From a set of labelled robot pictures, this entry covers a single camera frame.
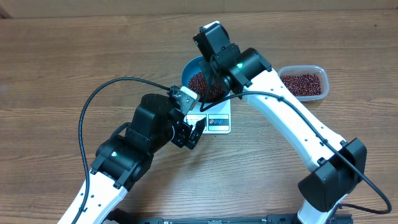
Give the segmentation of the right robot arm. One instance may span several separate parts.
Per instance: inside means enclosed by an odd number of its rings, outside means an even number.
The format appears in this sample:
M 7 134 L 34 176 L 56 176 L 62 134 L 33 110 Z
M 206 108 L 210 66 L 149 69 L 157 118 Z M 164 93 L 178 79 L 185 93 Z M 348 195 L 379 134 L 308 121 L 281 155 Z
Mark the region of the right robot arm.
M 288 140 L 310 174 L 298 183 L 304 203 L 300 223 L 327 223 L 337 205 L 361 182 L 367 149 L 345 139 L 319 121 L 288 90 L 270 62 L 256 49 L 240 51 L 218 22 L 193 37 L 204 59 L 206 77 L 259 110 Z

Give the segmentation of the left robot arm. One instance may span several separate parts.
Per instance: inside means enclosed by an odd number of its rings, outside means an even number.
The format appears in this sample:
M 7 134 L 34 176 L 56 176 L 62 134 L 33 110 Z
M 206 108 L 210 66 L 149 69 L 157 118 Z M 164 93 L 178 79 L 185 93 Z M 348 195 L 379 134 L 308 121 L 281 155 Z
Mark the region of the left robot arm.
M 169 91 L 166 96 L 142 97 L 130 123 L 121 125 L 102 143 L 91 163 L 89 181 L 60 219 L 60 223 L 102 223 L 149 170 L 154 154 L 168 142 L 193 149 L 205 125 L 184 121 L 199 96 L 190 90 Z

